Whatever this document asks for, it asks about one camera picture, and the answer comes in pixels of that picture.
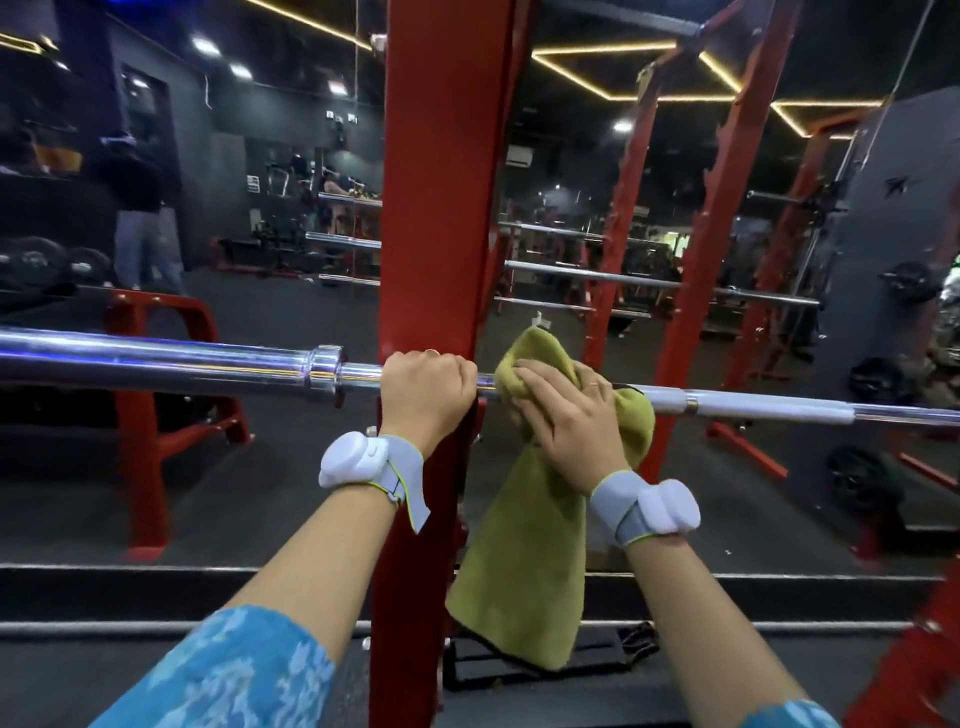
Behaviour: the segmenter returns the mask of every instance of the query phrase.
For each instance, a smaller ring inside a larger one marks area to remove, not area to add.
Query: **person in black jacket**
[[[108,155],[94,162],[88,176],[109,187],[117,203],[113,268],[120,284],[140,290],[143,270],[156,266],[166,285],[186,295],[178,256],[160,234],[162,185],[157,170],[136,153],[136,139],[117,132],[101,139]]]

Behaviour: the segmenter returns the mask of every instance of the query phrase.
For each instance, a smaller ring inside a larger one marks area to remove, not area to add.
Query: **blue patterned sleeve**
[[[280,612],[225,609],[168,652],[90,728],[312,726],[333,670],[317,641]]]
[[[740,728],[840,728],[827,711],[812,700],[791,700],[748,717]]]

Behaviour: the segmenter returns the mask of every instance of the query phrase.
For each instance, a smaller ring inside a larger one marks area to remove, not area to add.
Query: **left hand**
[[[381,435],[402,437],[426,460],[477,396],[477,365],[462,356],[396,352],[383,365]]]

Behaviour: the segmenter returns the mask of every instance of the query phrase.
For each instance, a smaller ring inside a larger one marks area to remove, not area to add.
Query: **barbell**
[[[344,349],[272,349],[199,341],[0,328],[0,381],[11,384],[142,390],[183,395],[320,398],[377,391],[382,368],[347,360]],[[664,415],[851,425],[960,426],[960,412],[892,404],[813,400],[742,392],[618,384],[644,394]],[[497,399],[492,374],[477,393]]]

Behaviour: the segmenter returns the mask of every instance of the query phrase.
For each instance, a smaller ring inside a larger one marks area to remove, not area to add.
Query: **forearm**
[[[736,728],[805,698],[684,538],[638,541],[627,558],[697,728]]]
[[[372,486],[333,491],[226,606],[252,604],[285,614],[339,663],[395,513]]]

